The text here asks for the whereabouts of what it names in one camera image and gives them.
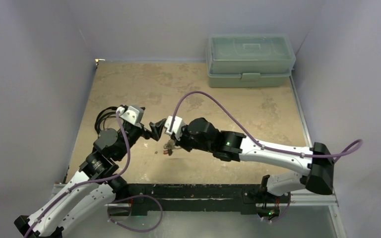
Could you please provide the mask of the green plastic storage box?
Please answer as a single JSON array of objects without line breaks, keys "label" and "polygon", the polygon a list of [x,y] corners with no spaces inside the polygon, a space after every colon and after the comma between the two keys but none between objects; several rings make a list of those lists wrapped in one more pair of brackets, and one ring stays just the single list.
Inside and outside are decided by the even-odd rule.
[{"label": "green plastic storage box", "polygon": [[286,34],[216,34],[206,47],[212,88],[281,86],[296,61]]}]

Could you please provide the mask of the silver foot-shaped keyring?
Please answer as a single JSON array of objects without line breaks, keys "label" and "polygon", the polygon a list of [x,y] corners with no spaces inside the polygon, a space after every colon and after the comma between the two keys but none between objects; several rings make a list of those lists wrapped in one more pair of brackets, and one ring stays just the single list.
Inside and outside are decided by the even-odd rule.
[{"label": "silver foot-shaped keyring", "polygon": [[176,146],[176,142],[173,139],[169,139],[163,146],[163,154],[171,156],[174,150],[180,149]]}]

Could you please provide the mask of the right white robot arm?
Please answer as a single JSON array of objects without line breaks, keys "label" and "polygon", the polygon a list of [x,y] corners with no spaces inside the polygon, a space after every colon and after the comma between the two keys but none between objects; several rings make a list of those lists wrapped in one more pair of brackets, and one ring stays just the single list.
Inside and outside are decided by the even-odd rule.
[{"label": "right white robot arm", "polygon": [[288,169],[287,173],[262,178],[258,194],[263,201],[300,189],[319,195],[333,193],[334,162],[322,143],[291,147],[252,140],[243,133],[220,131],[204,118],[186,124],[180,117],[169,116],[164,127],[175,146],[188,152],[200,150],[221,161],[257,162]]}]

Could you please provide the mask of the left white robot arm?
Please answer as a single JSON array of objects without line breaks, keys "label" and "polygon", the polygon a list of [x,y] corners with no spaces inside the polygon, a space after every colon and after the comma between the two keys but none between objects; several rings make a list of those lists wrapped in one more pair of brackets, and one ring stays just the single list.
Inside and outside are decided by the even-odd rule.
[{"label": "left white robot arm", "polygon": [[14,225],[25,238],[63,238],[83,218],[98,208],[115,202],[137,203],[151,199],[161,208],[160,202],[143,192],[136,192],[122,178],[126,169],[119,168],[116,160],[126,157],[126,167],[131,160],[131,147],[141,137],[158,141],[164,128],[170,128],[170,119],[150,123],[147,129],[138,121],[120,119],[120,129],[100,130],[93,150],[80,165],[71,180],[49,202],[31,215],[21,215]]}]

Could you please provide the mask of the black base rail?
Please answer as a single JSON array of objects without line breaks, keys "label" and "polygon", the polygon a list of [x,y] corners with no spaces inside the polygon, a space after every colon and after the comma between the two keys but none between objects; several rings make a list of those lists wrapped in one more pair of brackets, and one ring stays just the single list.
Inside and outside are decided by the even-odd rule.
[{"label": "black base rail", "polygon": [[149,211],[275,216],[279,214],[278,205],[285,205],[290,199],[289,195],[271,195],[259,184],[131,183],[127,195],[132,197],[133,216],[145,216]]}]

